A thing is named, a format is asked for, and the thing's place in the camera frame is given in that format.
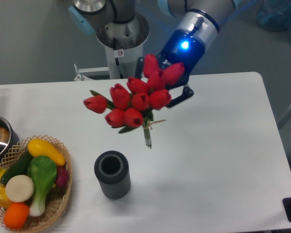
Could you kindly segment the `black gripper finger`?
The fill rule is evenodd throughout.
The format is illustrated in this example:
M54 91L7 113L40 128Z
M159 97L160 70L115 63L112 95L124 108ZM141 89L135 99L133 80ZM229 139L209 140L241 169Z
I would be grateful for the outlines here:
M183 87L181 95L176 97L176 98L174 98L174 99L172 99L170 101L170 103L167 105L167 108L168 109L173 108L176 105L178 105L178 104L186 101L187 99L191 98L193 95L194 95L194 91L188 85L185 85Z
M136 63L135 78L141 79L144 68L144 57L139 57Z

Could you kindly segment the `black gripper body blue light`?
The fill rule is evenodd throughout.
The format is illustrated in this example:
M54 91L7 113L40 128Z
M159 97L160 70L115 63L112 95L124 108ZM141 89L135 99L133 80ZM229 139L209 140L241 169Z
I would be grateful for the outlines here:
M156 58L162 69L172 64L182 62L185 71L175 84L168 85L167 88L173 89L186 85L191 71L204 53L205 47L202 42L184 30L174 31Z

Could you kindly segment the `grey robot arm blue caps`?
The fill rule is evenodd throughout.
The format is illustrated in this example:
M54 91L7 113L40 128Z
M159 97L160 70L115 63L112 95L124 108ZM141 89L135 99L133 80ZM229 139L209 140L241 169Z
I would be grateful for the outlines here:
M237 0L160 0L160 10L180 17L178 24L157 59L161 69L182 62L184 74L168 89L182 86L182 94L169 108L190 98L191 71L210 47L226 20L234 13ZM75 0L68 9L71 19L85 34L95 34L104 46L111 79L140 78L145 65L143 45L149 36L149 24L135 10L132 0Z

